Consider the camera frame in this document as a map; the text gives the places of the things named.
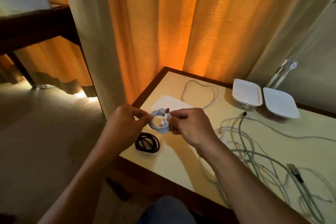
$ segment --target light green cable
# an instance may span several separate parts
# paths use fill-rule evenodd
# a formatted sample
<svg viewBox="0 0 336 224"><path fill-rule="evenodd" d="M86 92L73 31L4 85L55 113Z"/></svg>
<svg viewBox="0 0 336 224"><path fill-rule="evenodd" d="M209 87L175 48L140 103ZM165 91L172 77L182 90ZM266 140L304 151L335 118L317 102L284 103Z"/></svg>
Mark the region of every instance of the light green cable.
<svg viewBox="0 0 336 224"><path fill-rule="evenodd" d="M245 150L247 156L249 157L250 163L252 164L252 166L253 166L253 168L254 168L255 174L256 174L256 176L258 177L258 179L260 179L260 175L259 175L257 166L255 165L253 159L251 158L251 155L249 154L249 151L247 150L247 147L246 147L246 145L245 145L245 142L244 142L244 140L243 140L243 138L242 138L242 132L241 132L240 127L241 127L241 125L242 125L243 119L245 118L245 115L246 115L246 112L244 112L244 114L242 115L242 118L241 118L241 120L240 120L240 122L239 122L239 126L238 126L238 134L239 134L239 138L240 138L240 140L241 140L241 144L243 145L244 150Z"/></svg>
<svg viewBox="0 0 336 224"><path fill-rule="evenodd" d="M306 203L306 205L307 205L309 211L311 212L312 216L314 217L314 219L315 219L318 223L320 223L320 224L325 223L325 219L324 219L324 217L323 217L323 215L322 215L320 209L317 207L316 204L314 204L314 207L315 207L315 209L316 209L316 211L317 211L317 214L319 215L319 216L317 216L317 214L316 214L315 211L313 210L313 208L312 208L312 204L310 203L310 200L307 198L307 195L306 195L306 193L304 192L304 190L303 190L301 184L298 182L298 180L295 178L295 176L292 174L292 172L288 169L288 167L286 167L285 165L281 164L279 161L275 160L274 158L271 158L271 157L266 156L266 155L264 155L264 154L260 154L260 153L255 152L255 151L250 151L250 150L239 150L239 149L232 149L231 151L232 151L232 152L235 152L235 151L237 151L237 152L246 152L246 154L248 154L248 153L253 153L253 154L259 155L259 156L261 156L261 157L267 158L267 159L269 159L269 160L271 160L271 161L277 163L280 167L282 167L283 169L285 169L286 172L288 173L288 175L289 175L289 176L292 178L292 180L294 181L294 183L295 183L297 189L299 190L299 192L300 192L300 194L301 194L303 200L305 201L305 203Z"/></svg>

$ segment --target wall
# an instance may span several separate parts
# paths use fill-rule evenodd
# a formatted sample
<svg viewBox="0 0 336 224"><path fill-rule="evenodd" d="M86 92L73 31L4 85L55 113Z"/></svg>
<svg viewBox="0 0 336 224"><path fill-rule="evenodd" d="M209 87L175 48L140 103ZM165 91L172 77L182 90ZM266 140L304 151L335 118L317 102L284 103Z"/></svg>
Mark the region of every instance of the wall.
<svg viewBox="0 0 336 224"><path fill-rule="evenodd" d="M336 112L336 3L318 18L297 52L298 67L278 90L296 102Z"/></svg>

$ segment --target right hand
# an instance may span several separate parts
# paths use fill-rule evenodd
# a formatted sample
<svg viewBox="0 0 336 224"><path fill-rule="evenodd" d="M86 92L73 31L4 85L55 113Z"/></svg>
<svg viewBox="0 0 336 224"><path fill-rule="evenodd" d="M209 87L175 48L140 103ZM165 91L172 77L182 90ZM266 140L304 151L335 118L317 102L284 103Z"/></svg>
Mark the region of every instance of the right hand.
<svg viewBox="0 0 336 224"><path fill-rule="evenodd" d="M172 133L174 135L182 135L184 140L195 147L198 153L209 142L217 142L219 140L203 109L180 109L170 112L170 115L168 122L173 126Z"/></svg>

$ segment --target desk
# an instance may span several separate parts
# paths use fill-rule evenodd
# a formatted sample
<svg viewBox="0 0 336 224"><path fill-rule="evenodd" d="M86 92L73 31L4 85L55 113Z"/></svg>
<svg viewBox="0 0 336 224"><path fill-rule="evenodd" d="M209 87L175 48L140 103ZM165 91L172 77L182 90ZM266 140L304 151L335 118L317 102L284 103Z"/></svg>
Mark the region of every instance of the desk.
<svg viewBox="0 0 336 224"><path fill-rule="evenodd" d="M186 82L191 79L198 79L203 84L204 81L212 82L218 88L218 98L204 110L213 128L218 128L222 120L237 117L242 113L242 110L234 104L232 90L229 88L232 85L169 68L164 68L160 72L133 105L150 112L151 106L162 95L170 95L180 99ZM190 83L184 95L184 100L194 107L203 107L211 101L212 97L213 91L211 89L199 86L196 83ZM248 112L247 117L262 121L290 135L319 135L336 138L334 136L336 130L336 120L334 118L303 109L299 109L299 112L299 119L274 121L274 116L263 111L263 108L258 108ZM282 163L293 163L298 167L308 167L318 171L335 186L335 142L321 139L298 140L287 138L253 120L244 120L241 129L256 140L272 158ZM174 136L171 133L159 134L149 126L146 126L143 131L152 133L159 139L161 143L159 152L154 155L145 155L138 152L134 145L131 146L121 154L115 164L115 169L119 172L118 174L122 173L123 178L116 179L116 171L111 171L110 178L112 180L124 183L124 186L129 189L133 185L131 183L125 184L124 180L132 179L133 182L138 182L138 185L133 187L133 191L141 190L146 195L173 195L180 198L188 208L202 215L211 216L225 223L237 222L232 212L224 207L225 204L220 197L217 186L210 183L202 174L198 154L194 148L190 147L181 136ZM226 133L225 137L230 140L231 134ZM238 135L233 135L233 140L239 142ZM271 167L266 159L257 156L255 159L258 163ZM206 169L208 175L213 176L211 168L206 166ZM280 178L284 180L285 171L280 167L276 167L276 169ZM328 189L313 174L302 171L302 176L312 193L331 198ZM277 187L271 184L269 184L269 187L280 198L283 198ZM291 198L292 207L302 212L298 204L299 192L292 181L289 182L287 191ZM317 204L327 223L336 220L334 204L320 201L317 201Z"/></svg>

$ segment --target black cable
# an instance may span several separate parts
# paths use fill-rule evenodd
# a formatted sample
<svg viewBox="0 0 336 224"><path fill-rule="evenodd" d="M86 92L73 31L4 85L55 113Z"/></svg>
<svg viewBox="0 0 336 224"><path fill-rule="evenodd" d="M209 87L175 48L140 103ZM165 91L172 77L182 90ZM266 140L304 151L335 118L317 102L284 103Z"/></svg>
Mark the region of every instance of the black cable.
<svg viewBox="0 0 336 224"><path fill-rule="evenodd" d="M156 136L150 133L141 132L137 141L135 142L135 148L138 151L156 153L160 149L160 142Z"/></svg>

